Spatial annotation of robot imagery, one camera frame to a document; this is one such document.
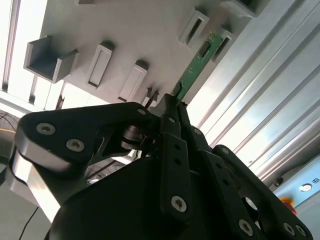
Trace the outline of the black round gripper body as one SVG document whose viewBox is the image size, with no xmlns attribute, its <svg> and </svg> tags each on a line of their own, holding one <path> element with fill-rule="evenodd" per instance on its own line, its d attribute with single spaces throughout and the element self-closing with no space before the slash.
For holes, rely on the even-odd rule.
<svg viewBox="0 0 320 240">
<path fill-rule="evenodd" d="M 132 163 L 69 198 L 48 240 L 223 240 L 231 226 L 211 172 L 235 169 L 212 155 L 164 151 Z"/>
</svg>

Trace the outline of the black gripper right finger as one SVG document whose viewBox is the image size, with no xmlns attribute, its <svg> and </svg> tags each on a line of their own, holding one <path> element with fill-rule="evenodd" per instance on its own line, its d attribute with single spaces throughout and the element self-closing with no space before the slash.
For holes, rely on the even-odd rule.
<svg viewBox="0 0 320 240">
<path fill-rule="evenodd" d="M 224 145 L 210 147 L 177 108 L 191 169 L 199 174 L 210 223 L 219 240 L 311 240 L 301 220 Z"/>
</svg>

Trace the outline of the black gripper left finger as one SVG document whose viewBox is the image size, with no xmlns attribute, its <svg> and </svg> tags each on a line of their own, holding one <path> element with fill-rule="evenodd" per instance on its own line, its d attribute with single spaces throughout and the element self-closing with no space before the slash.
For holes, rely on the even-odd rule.
<svg viewBox="0 0 320 240">
<path fill-rule="evenodd" d="M 32 112 L 15 134 L 9 170 L 17 192 L 33 198 L 52 221 L 62 205 L 86 187 L 89 166 L 132 150 L 160 161 L 162 199 L 170 199 L 175 176 L 187 179 L 187 143 L 181 137 L 179 100 L 166 94 L 148 110 L 136 102 Z"/>
</svg>

